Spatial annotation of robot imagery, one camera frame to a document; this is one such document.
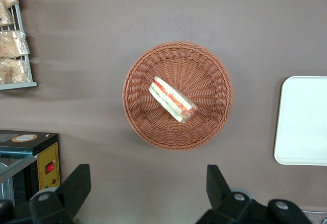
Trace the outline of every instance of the plastic tray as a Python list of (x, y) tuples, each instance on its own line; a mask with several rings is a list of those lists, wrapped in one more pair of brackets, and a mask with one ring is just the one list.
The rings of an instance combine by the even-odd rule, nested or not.
[(327, 77), (284, 82), (274, 157), (280, 164), (327, 165)]

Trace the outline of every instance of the red switch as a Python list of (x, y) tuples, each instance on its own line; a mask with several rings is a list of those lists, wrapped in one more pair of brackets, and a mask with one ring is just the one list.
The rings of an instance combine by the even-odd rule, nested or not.
[(49, 163), (45, 167), (45, 174), (49, 174), (52, 170), (54, 170), (54, 165), (53, 162)]

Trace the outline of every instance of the label sticker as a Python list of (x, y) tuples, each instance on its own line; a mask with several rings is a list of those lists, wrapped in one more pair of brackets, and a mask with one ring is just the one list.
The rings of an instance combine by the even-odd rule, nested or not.
[(32, 141), (36, 138), (37, 138), (37, 135), (22, 135), (22, 136), (16, 136), (15, 138), (12, 138), (11, 141), (26, 142), (26, 141)]

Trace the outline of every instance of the black plastic part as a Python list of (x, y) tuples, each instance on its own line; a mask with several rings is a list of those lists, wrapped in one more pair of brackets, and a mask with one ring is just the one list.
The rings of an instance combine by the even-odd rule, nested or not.
[(14, 215), (14, 206), (10, 200), (0, 200), (0, 223), (9, 220)]
[(207, 167), (206, 190), (213, 209), (197, 224), (311, 224), (290, 201), (275, 199), (266, 207), (244, 193), (231, 192), (217, 165)]
[(41, 192), (13, 209), (0, 208), (5, 224), (72, 224), (91, 190), (90, 168), (79, 165), (55, 191)]
[(80, 164), (55, 191), (63, 207), (75, 216), (91, 191), (90, 166)]
[(208, 210), (196, 224), (235, 224), (235, 222), (228, 216)]
[[(278, 203), (283, 203), (287, 209), (278, 207)], [(269, 216), (275, 223), (283, 224), (311, 224), (302, 210), (293, 202), (284, 199), (273, 199), (268, 203)]]
[(33, 223), (37, 224), (74, 224), (54, 192), (44, 192), (29, 201)]
[(213, 209), (231, 193), (231, 190), (217, 165), (208, 165), (206, 173), (206, 192)]

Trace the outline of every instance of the woven basket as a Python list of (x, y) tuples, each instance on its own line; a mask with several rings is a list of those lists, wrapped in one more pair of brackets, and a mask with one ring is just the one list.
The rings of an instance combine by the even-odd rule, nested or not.
[[(197, 106), (186, 123), (176, 121), (149, 92), (158, 76)], [(223, 128), (232, 108), (230, 76), (220, 59), (190, 42), (162, 43), (145, 52), (130, 69), (123, 104), (133, 129), (150, 144), (188, 150), (211, 140)]]

